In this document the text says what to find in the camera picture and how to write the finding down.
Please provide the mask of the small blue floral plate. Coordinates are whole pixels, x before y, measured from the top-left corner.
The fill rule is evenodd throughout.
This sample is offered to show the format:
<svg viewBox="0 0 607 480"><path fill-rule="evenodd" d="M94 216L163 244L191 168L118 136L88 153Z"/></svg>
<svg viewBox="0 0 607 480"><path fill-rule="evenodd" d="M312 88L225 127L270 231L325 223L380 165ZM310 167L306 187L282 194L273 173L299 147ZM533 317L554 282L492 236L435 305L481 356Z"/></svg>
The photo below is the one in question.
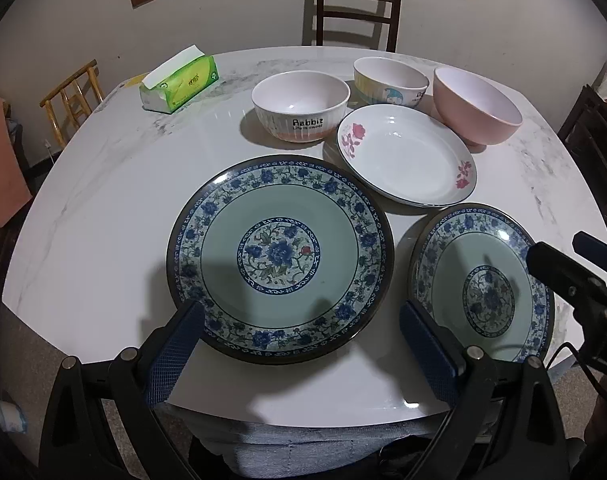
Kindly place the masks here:
<svg viewBox="0 0 607 480"><path fill-rule="evenodd" d="M535 242L503 211L482 204L445 208L413 248L407 290L437 325L491 358L543 359L554 328L554 294L528 272Z"/></svg>

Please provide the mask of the large blue floral plate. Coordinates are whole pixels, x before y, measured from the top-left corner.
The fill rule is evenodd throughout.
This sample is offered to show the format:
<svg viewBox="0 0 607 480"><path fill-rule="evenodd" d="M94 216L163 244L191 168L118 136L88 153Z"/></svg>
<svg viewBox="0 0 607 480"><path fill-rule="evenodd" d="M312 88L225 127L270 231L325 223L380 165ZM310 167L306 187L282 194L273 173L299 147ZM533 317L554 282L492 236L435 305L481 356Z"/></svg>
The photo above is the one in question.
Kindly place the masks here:
<svg viewBox="0 0 607 480"><path fill-rule="evenodd" d="M325 356L364 328L395 263L388 219L365 186L321 159L272 155L204 183L169 238L176 304L205 313L204 341L260 365Z"/></svg>

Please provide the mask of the white plate pink flowers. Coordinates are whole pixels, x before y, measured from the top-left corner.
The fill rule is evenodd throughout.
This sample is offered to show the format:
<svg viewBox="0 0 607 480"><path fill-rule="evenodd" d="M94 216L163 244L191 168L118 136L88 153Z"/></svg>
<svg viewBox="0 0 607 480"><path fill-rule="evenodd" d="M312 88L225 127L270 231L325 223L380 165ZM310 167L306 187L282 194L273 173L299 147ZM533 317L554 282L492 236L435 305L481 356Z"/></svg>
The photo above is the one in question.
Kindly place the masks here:
<svg viewBox="0 0 607 480"><path fill-rule="evenodd" d="M357 177L397 203L443 208L475 191L477 169L467 146L450 128L413 108L360 107L343 118L336 139Z"/></svg>

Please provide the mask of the yellow blue cartoon bowl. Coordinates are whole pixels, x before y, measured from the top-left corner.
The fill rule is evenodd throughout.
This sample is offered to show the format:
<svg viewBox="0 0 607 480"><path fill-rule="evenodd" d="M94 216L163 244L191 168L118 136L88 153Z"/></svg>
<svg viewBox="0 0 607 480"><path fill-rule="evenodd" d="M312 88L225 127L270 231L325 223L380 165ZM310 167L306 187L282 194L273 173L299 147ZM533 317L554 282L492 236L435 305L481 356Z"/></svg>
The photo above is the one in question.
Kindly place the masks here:
<svg viewBox="0 0 607 480"><path fill-rule="evenodd" d="M429 87L423 73L392 58L358 58L353 74L354 88L367 104L415 107Z"/></svg>

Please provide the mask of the white pink Rabbit bowl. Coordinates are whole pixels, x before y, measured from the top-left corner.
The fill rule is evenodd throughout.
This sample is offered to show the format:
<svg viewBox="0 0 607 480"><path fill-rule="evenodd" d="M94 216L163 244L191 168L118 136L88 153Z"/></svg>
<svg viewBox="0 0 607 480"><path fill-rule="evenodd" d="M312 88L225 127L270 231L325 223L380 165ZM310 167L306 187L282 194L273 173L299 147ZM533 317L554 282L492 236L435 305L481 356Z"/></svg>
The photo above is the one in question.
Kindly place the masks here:
<svg viewBox="0 0 607 480"><path fill-rule="evenodd" d="M270 76L252 92L259 122L276 139L310 143L335 132L347 114L348 84L315 70Z"/></svg>

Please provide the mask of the dark stacked chairs right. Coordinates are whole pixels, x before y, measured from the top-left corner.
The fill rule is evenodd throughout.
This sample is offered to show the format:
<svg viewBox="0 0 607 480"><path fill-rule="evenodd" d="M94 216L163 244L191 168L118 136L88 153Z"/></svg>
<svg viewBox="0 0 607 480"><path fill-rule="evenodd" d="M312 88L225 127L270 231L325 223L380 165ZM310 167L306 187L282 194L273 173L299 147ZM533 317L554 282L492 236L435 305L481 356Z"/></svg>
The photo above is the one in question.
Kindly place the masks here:
<svg viewBox="0 0 607 480"><path fill-rule="evenodd" d="M587 181L607 227L607 103L587 84L558 137Z"/></svg>

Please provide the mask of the white crumpled object on floor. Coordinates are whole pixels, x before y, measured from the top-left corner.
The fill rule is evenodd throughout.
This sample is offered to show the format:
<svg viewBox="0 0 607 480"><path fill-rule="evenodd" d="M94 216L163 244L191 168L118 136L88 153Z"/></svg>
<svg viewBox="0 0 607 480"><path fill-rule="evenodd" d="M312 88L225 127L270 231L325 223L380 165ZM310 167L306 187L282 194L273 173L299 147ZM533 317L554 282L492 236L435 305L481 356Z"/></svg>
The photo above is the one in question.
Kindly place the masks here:
<svg viewBox="0 0 607 480"><path fill-rule="evenodd" d="M16 404L0 400L0 429L9 434L26 434L28 424Z"/></svg>

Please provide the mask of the green tissue box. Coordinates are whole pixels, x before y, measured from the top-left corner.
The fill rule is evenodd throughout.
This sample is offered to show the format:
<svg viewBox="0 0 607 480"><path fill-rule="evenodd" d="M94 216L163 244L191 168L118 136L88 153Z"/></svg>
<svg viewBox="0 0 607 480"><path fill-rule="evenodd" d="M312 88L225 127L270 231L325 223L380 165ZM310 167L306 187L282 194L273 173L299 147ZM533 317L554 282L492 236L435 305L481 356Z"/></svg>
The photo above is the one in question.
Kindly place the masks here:
<svg viewBox="0 0 607 480"><path fill-rule="evenodd" d="M192 44L142 79L141 103L144 110L170 115L218 79L215 58Z"/></svg>

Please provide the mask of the bamboo chair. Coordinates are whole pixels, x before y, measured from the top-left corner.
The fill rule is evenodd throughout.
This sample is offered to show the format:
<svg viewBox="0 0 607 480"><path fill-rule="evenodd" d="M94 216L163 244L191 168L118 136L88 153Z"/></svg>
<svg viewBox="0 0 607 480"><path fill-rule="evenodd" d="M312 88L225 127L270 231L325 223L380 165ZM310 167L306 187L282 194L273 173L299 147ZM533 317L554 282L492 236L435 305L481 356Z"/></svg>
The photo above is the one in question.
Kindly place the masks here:
<svg viewBox="0 0 607 480"><path fill-rule="evenodd" d="M55 141L60 148L66 148L72 138L66 132L66 127L77 132L92 114L93 107L87 98L88 93L94 96L96 105L104 102L105 93L98 80L98 61L95 58L64 79L40 101L39 105L46 112ZM62 102L66 125L62 125L57 119L53 104L55 99L60 99Z"/></svg>

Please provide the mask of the yellow rectangular table label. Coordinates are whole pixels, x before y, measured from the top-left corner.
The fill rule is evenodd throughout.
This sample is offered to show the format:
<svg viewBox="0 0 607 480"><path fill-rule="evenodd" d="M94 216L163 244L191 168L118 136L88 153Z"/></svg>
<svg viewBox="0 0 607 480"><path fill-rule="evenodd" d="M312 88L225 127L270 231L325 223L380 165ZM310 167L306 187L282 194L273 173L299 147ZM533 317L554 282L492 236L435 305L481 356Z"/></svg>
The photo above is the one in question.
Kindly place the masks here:
<svg viewBox="0 0 607 480"><path fill-rule="evenodd" d="M131 77L125 81L122 81L121 84L119 84L119 87L128 88L128 87L132 87L132 86L138 86L145 77L146 77L145 74L140 74L138 76Z"/></svg>

